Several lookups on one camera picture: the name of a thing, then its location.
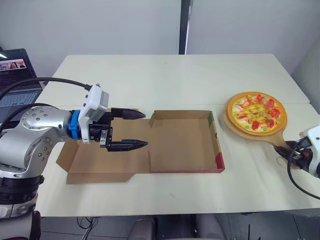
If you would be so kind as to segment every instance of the laptop keyboard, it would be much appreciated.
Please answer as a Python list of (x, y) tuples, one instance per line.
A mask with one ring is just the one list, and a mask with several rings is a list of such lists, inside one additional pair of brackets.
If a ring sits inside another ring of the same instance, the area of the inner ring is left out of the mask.
[(37, 92), (5, 95), (0, 100), (0, 108), (32, 104)]

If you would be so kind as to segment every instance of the pizza board handle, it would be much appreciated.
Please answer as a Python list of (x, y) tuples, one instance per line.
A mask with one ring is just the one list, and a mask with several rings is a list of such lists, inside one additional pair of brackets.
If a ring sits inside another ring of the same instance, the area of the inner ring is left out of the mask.
[(291, 150), (291, 147), (284, 140), (283, 134), (285, 129), (281, 129), (270, 136), (264, 136), (265, 140), (277, 147), (283, 147), (285, 149)]

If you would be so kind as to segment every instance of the open pizza box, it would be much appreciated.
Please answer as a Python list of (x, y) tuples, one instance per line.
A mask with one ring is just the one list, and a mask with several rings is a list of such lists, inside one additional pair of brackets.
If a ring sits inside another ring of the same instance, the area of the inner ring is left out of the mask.
[(126, 182), (134, 174), (221, 173), (225, 169), (211, 111), (156, 110), (151, 119), (115, 118), (113, 141), (138, 139), (147, 146), (108, 152), (98, 143), (66, 142), (56, 163), (67, 184)]

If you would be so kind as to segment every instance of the cable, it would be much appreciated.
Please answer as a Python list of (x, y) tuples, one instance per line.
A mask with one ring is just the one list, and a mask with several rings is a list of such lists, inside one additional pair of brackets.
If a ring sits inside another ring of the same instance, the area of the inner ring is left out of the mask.
[[(86, 89), (88, 91), (92, 87), (91, 85), (88, 85), (88, 84), (84, 84), (84, 83), (81, 83), (81, 82), (72, 81), (72, 80), (68, 80), (68, 79), (63, 79), (63, 78), (34, 77), (34, 78), (28, 78), (28, 79), (25, 79), (25, 80), (22, 80), (22, 81), (15, 82), (15, 83), (11, 84), (10, 86), (8, 86), (6, 89), (4, 89), (0, 93), (0, 101), (7, 93), (9, 93), (12, 89), (14, 89), (14, 88), (16, 88), (18, 86), (25, 85), (25, 84), (30, 84), (30, 83), (35, 83), (35, 82), (39, 83), (39, 82), (42, 82), (42, 81), (72, 84), (72, 85), (76, 85), (76, 86), (82, 87), (82, 88), (84, 88), (84, 89)], [(3, 131), (3, 129), (5, 128), (5, 126), (10, 122), (10, 120), (12, 118), (14, 118), (17, 114), (19, 114), (20, 112), (22, 112), (25, 109), (32, 108), (32, 107), (35, 107), (35, 106), (50, 106), (50, 107), (52, 107), (51, 105), (48, 105), (48, 104), (45, 104), (45, 103), (32, 103), (32, 104), (28, 104), (28, 105), (20, 107), (18, 110), (16, 110), (12, 114), (10, 114), (10, 116), (8, 116), (3, 121), (2, 125), (0, 126), (0, 134)]]
[(4, 95), (6, 95), (8, 92), (10, 92), (12, 89), (21, 86), (21, 85), (25, 85), (25, 84), (30, 84), (30, 83), (39, 83), (39, 82), (59, 82), (59, 83), (66, 83), (66, 84), (72, 84), (72, 85), (76, 85), (79, 87), (84, 88), (85, 90), (90, 90), (91, 89), (91, 85), (88, 84), (84, 84), (81, 82), (77, 82), (77, 81), (72, 81), (72, 80), (68, 80), (68, 79), (63, 79), (63, 78), (55, 78), (55, 77), (34, 77), (34, 78), (28, 78), (22, 81), (18, 81), (15, 82), (13, 84), (11, 84), (10, 86), (8, 86), (6, 89), (4, 89), (1, 93), (0, 93), (0, 100), (4, 97)]
[(87, 240), (92, 229), (94, 229), (94, 227), (98, 224), (98, 217), (85, 217), (84, 219), (86, 219), (89, 222), (88, 226), (82, 225), (83, 218), (81, 218), (80, 222), (79, 222), (79, 218), (78, 217), (76, 218), (76, 222), (77, 222), (78, 226), (82, 229), (86, 229), (81, 240)]
[(11, 119), (13, 119), (16, 115), (18, 115), (19, 113), (21, 113), (23, 110), (26, 109), (30, 109), (32, 107), (36, 107), (36, 106), (48, 106), (48, 107), (53, 107), (56, 109), (56, 107), (51, 106), (49, 104), (45, 104), (45, 103), (31, 103), (28, 105), (24, 105), (20, 108), (18, 108), (17, 110), (15, 110), (13, 113), (11, 113), (1, 124), (0, 126), (0, 135), (2, 133), (2, 131), (5, 129), (6, 125), (11, 121)]
[(292, 177), (292, 174), (291, 174), (291, 161), (292, 161), (292, 158), (293, 158), (293, 156), (294, 156), (294, 153), (295, 153), (295, 151), (296, 151), (297, 149), (298, 149), (298, 143), (295, 144), (295, 146), (294, 146), (294, 148), (292, 149), (292, 151), (291, 151), (291, 153), (290, 153), (290, 155), (289, 155), (289, 158), (288, 158), (288, 164), (287, 164), (287, 168), (286, 168), (286, 169), (287, 169), (289, 178), (290, 178), (291, 182), (293, 183), (293, 185), (295, 185), (301, 192), (309, 195), (310, 197), (313, 197), (313, 198), (315, 198), (315, 199), (320, 200), (320, 197), (319, 197), (319, 196), (314, 195), (314, 194), (312, 194), (312, 193), (304, 190), (302, 187), (300, 187), (300, 186), (296, 183), (296, 181), (294, 180), (294, 178)]

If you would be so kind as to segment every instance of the toy pizza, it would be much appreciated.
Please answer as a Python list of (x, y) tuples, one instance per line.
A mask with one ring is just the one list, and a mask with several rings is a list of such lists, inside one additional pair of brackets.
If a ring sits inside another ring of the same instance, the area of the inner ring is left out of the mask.
[(238, 129), (256, 136), (274, 134), (287, 122), (283, 105), (274, 97), (256, 91), (235, 95), (229, 101), (227, 114)]

